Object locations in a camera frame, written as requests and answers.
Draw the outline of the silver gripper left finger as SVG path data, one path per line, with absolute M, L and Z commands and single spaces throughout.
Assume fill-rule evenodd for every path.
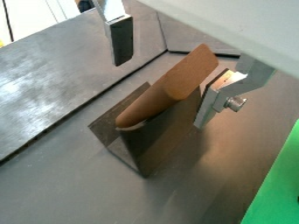
M 92 0 L 92 3 L 104 22 L 112 62 L 119 67 L 134 56 L 134 18 L 127 14 L 122 0 Z

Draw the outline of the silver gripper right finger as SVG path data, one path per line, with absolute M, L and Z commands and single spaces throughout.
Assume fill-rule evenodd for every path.
M 202 129 L 224 109 L 239 112 L 247 102 L 240 95 L 262 88 L 275 72 L 270 65 L 242 54 L 235 70 L 226 68 L 206 85 L 194 125 Z

